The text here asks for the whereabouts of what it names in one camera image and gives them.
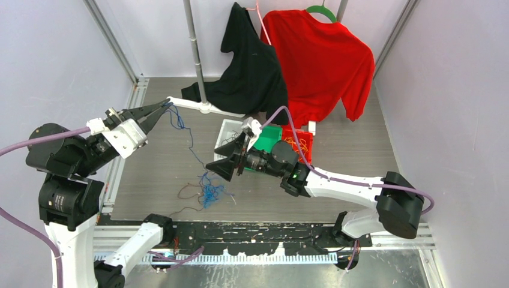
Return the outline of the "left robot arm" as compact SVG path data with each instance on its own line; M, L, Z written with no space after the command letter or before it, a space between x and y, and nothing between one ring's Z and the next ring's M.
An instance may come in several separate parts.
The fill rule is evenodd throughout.
M38 195L39 215L58 248L53 267L61 287L123 287L132 269L152 248L175 240L171 218L148 215L119 249L94 259L94 231L104 183L93 180L100 168L117 157L128 158L147 144L147 135L171 101L132 109L109 109L105 118L87 122L88 137L48 123L30 135L26 164L46 177Z

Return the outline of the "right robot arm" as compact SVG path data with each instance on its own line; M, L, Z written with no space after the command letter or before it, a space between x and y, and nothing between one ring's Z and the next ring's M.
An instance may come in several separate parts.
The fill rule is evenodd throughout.
M386 231L403 239L417 236L424 197L396 172L362 178L327 172L299 161L291 146L280 140L270 153L248 146L242 133L234 141L237 174L244 168L281 180L280 187L294 197L327 197L364 207L339 213L333 228L337 244L346 247L363 235Z

